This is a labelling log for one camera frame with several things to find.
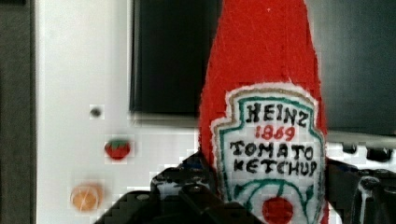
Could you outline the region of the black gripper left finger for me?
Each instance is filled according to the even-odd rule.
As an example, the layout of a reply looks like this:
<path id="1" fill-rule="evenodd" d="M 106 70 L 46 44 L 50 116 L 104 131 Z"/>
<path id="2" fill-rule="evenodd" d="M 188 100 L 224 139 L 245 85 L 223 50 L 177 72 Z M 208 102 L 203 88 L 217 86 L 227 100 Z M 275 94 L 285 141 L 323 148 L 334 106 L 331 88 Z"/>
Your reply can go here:
<path id="1" fill-rule="evenodd" d="M 214 173 L 202 153 L 154 176 L 150 190 L 120 197 L 94 224 L 262 224 L 240 203 L 216 195 Z"/>

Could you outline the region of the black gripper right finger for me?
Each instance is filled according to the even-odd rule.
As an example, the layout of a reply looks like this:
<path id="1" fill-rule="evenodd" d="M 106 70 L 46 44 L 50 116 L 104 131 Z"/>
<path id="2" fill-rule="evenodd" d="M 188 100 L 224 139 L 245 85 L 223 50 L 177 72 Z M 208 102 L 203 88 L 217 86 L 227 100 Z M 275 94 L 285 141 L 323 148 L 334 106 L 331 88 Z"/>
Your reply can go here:
<path id="1" fill-rule="evenodd" d="M 328 160 L 327 200 L 343 224 L 396 224 L 396 176 Z"/>

